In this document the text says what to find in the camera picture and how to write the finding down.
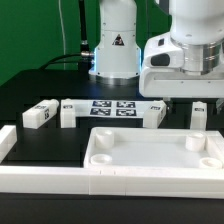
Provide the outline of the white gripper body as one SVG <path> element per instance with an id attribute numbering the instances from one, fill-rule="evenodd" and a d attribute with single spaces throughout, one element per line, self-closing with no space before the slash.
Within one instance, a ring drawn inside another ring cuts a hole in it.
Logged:
<path id="1" fill-rule="evenodd" d="M 169 33 L 150 38 L 139 80 L 143 97 L 224 98 L 224 42 L 182 44 Z"/>

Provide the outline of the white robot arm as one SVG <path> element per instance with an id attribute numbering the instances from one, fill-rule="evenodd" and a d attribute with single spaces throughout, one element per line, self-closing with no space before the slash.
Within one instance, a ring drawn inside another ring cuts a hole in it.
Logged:
<path id="1" fill-rule="evenodd" d="M 139 81 L 144 97 L 224 97 L 224 0 L 154 0 L 170 30 L 136 44 L 134 0 L 99 0 L 101 39 L 89 71 L 94 81 Z"/>

